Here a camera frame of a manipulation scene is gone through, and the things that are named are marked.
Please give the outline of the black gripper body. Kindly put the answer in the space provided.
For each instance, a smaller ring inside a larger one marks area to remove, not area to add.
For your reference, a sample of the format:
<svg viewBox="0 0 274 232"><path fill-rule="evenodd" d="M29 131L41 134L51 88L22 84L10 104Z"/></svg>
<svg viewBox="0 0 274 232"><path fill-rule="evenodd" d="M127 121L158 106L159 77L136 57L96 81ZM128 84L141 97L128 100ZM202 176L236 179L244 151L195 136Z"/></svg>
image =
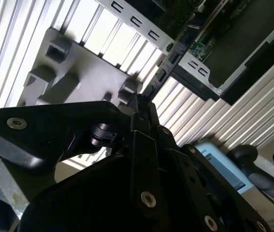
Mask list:
<svg viewBox="0 0 274 232"><path fill-rule="evenodd" d="M163 195L149 158L104 159L39 194L26 208L20 232L193 232L190 209L149 208L142 192Z"/></svg>

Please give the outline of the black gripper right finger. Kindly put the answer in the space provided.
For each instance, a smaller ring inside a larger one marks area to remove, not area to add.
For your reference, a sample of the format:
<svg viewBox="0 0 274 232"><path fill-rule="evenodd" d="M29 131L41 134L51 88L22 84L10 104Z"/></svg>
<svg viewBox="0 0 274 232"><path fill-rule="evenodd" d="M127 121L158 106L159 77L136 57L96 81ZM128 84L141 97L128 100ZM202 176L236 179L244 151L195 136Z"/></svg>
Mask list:
<svg viewBox="0 0 274 232"><path fill-rule="evenodd" d="M196 148L178 147L171 131L159 123L156 107L140 97L162 169L165 199L174 232L269 232L267 222Z"/></svg>

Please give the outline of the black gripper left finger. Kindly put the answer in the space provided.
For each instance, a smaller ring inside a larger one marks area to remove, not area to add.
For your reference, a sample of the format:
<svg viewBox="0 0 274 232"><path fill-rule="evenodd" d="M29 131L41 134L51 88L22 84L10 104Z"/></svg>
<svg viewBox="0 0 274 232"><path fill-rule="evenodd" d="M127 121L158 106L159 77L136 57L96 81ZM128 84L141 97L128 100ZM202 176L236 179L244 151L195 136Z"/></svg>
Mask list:
<svg viewBox="0 0 274 232"><path fill-rule="evenodd" d="M0 109L0 189L22 216L41 193L110 157L149 158L157 165L156 141L140 112L141 94L116 107L108 101ZM164 203L145 191L149 208Z"/></svg>

